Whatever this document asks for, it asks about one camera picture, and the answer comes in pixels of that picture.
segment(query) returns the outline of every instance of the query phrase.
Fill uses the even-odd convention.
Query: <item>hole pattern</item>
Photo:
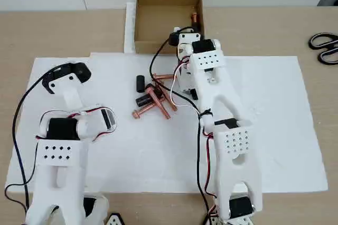
[[[64,149],[66,148],[68,151],[70,151],[70,149],[71,149],[70,146],[67,146],[67,147],[64,147],[64,146],[58,146],[58,147],[56,147],[56,146],[48,146],[48,145],[46,145],[46,146],[44,147],[45,150],[49,150],[50,148],[53,149],[53,150],[56,150],[57,148],[58,148],[59,150],[64,150]],[[43,155],[43,158],[44,158],[44,159],[47,159],[47,158],[55,159],[55,155],[51,155],[51,156]],[[59,158],[60,160],[63,159],[63,158],[69,160],[69,159],[70,159],[70,154],[68,154],[67,156],[59,155],[58,158]]]
[[[232,134],[225,134],[225,144],[227,153],[245,153],[249,150],[249,133],[248,131],[240,131]]]
[[[218,62],[220,62],[220,61],[219,61],[217,54],[214,54],[214,55],[207,54],[205,56],[203,55],[203,56],[198,57],[199,66],[205,65],[205,66],[208,66],[209,68],[211,68],[214,65],[216,67],[216,66],[219,65]]]

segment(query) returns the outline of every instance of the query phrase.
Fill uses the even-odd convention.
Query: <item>red wire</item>
[[[210,150],[209,150],[209,140],[212,139],[212,134],[208,135],[208,138],[206,139],[206,160],[208,163],[208,174],[206,176],[206,181],[205,181],[205,186],[204,186],[204,191],[207,195],[213,196],[215,198],[217,198],[217,196],[213,193],[208,192],[208,184],[209,184],[209,180],[210,180]]]

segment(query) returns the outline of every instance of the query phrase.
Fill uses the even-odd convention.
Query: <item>white plastic bracket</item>
[[[49,88],[59,96],[63,96],[68,109],[76,110],[82,108],[82,102],[78,88],[82,86],[81,81],[74,73],[49,82]]]
[[[224,225],[224,224],[231,224],[231,225],[254,225],[254,223],[250,220],[249,217],[241,217],[237,219],[231,220],[228,223],[223,223],[221,219],[218,217],[211,218],[212,225]]]
[[[124,223],[123,223],[123,220],[120,219],[120,216],[119,216],[119,215],[113,213],[113,214],[109,217],[109,219],[108,219],[106,225],[124,225]]]
[[[179,45],[177,47],[178,49],[177,56],[179,60],[182,60],[184,56],[190,56],[192,54],[191,43],[199,41],[200,39],[201,35],[199,33],[180,34]],[[194,89],[188,64],[181,67],[181,71],[177,74],[177,80],[179,82],[180,89],[182,92],[187,92],[190,91],[191,89]]]

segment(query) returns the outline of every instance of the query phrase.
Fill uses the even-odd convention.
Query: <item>white paper sheet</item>
[[[86,105],[102,103],[118,117],[117,130],[90,147],[87,191],[198,192],[196,185],[195,112],[183,107],[164,119],[157,108],[135,120],[136,75],[150,81],[151,55],[93,53],[86,61],[91,79],[81,90]],[[244,105],[256,124],[263,192],[327,190],[322,155],[313,128],[301,70],[296,57],[228,57],[229,72]],[[40,58],[34,62],[30,84],[44,71],[66,59]],[[176,61],[160,56],[154,72],[171,73]],[[31,171],[34,136],[42,113],[63,109],[60,97],[37,86],[27,98],[17,131],[26,171]],[[201,139],[201,182],[206,175],[205,140]],[[212,175],[215,157],[211,151]],[[15,153],[7,184],[20,182]]]

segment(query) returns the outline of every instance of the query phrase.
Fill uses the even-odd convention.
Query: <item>white wire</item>
[[[174,88],[174,85],[175,85],[176,75],[177,75],[177,72],[180,70],[180,68],[181,68],[184,64],[185,64],[184,62],[181,63],[181,64],[177,67],[176,71],[174,72],[173,84],[171,85],[171,88],[170,88],[170,100],[171,100],[171,102],[172,102],[175,106],[177,106],[177,107],[188,106],[188,107],[193,108],[193,109],[196,111],[197,115],[199,115],[200,112],[199,112],[196,108],[194,108],[193,106],[191,106],[191,105],[177,105],[177,104],[175,104],[175,102],[173,101],[173,88]]]

